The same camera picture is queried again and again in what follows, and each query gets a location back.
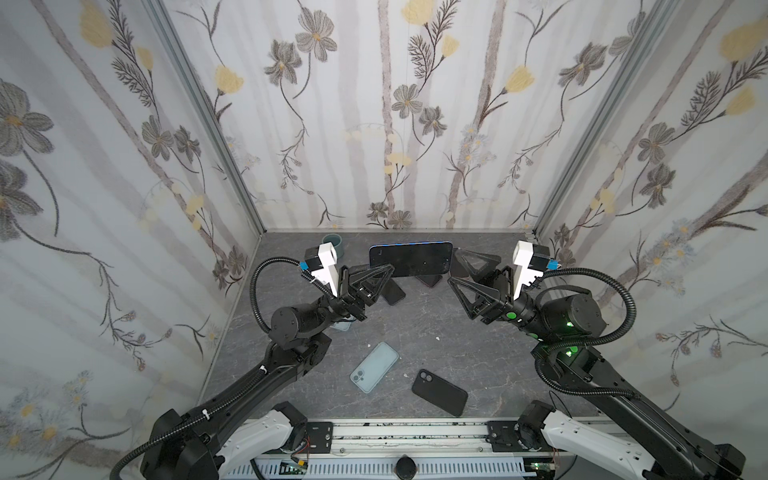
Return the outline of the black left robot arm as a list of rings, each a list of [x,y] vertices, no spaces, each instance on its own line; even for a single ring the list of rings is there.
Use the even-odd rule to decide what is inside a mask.
[[[257,281],[267,267],[284,263],[321,295],[310,303],[282,307],[266,323],[259,310]],[[250,414],[280,390],[298,381],[325,357],[331,339],[326,329],[348,318],[362,321],[365,309],[376,303],[395,269],[390,264],[351,272],[342,268],[339,292],[314,278],[300,261],[272,257],[259,264],[250,277],[253,315],[270,342],[263,359],[232,385],[185,414],[169,410],[159,417],[147,442],[117,461],[109,473],[118,479],[137,461],[146,479],[217,479],[234,464],[224,450]]]

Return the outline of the black phone case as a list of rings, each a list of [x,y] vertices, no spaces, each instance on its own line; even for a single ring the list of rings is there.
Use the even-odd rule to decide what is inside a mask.
[[[426,369],[420,369],[411,391],[422,400],[454,417],[463,415],[468,393]]]

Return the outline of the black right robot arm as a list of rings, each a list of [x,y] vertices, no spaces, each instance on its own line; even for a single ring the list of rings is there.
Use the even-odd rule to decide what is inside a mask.
[[[543,403],[531,403],[517,421],[526,449],[546,444],[567,451],[623,479],[739,479],[743,453],[714,444],[673,419],[632,386],[598,351],[626,335],[637,317],[630,292],[616,279],[589,268],[562,267],[548,248],[518,242],[513,263],[497,255],[456,249],[448,284],[470,319],[505,321],[537,342],[531,354],[538,377],[554,392],[583,398],[623,430],[617,438]],[[625,314],[607,332],[590,290],[562,285],[565,296],[531,296],[546,279],[582,276],[598,280],[621,298]]]

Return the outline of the black smartphone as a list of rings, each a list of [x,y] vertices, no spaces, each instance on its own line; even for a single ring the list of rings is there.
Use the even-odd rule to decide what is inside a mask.
[[[442,279],[442,275],[419,275],[417,279],[427,286],[428,288],[434,288]]]
[[[374,245],[368,251],[370,267],[391,265],[394,278],[446,274],[452,256],[453,244],[447,241]]]

